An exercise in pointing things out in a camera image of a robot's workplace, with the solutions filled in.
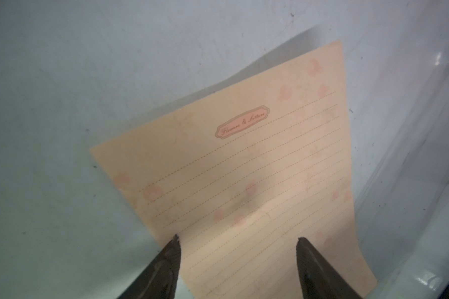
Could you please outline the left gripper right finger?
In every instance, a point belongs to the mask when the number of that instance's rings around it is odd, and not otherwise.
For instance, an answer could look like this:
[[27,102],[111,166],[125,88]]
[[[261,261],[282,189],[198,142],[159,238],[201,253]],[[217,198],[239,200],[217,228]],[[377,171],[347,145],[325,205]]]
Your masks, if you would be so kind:
[[296,244],[296,261],[305,299],[361,299],[305,237]]

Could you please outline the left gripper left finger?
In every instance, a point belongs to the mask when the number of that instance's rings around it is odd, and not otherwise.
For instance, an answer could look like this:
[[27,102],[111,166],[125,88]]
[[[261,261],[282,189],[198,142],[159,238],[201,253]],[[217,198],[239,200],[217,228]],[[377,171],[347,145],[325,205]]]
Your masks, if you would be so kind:
[[177,234],[118,299],[174,299],[182,250]]

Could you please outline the peach lined letter paper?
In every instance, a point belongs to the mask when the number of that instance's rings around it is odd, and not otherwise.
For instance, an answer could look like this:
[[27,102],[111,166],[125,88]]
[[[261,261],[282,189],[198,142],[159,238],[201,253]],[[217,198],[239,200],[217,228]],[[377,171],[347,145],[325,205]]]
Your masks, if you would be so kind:
[[178,235],[197,299],[299,299],[307,238],[360,295],[342,43],[332,42],[91,149],[160,245]]

